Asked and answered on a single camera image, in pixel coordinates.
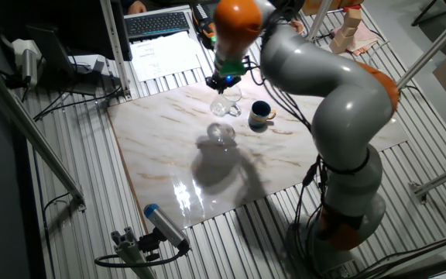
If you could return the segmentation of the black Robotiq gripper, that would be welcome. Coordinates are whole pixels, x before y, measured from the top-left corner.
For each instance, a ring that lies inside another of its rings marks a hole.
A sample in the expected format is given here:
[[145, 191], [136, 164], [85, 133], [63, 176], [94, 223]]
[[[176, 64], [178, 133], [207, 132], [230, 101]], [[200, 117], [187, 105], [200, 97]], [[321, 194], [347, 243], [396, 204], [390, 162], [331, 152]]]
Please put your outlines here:
[[219, 73], [214, 73], [210, 77], [205, 78], [206, 85], [217, 92], [223, 92], [227, 88], [231, 88], [242, 80], [240, 76], [221, 76]]

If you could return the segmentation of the person's bare hand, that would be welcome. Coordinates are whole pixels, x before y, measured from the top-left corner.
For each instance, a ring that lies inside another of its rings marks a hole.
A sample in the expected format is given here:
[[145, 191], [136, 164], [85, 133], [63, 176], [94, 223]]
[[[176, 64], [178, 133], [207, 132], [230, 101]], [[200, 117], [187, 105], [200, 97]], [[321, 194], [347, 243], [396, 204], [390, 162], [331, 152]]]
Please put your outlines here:
[[128, 7], [128, 14], [134, 15], [139, 14], [147, 11], [147, 7], [139, 0], [135, 0], [129, 7]]

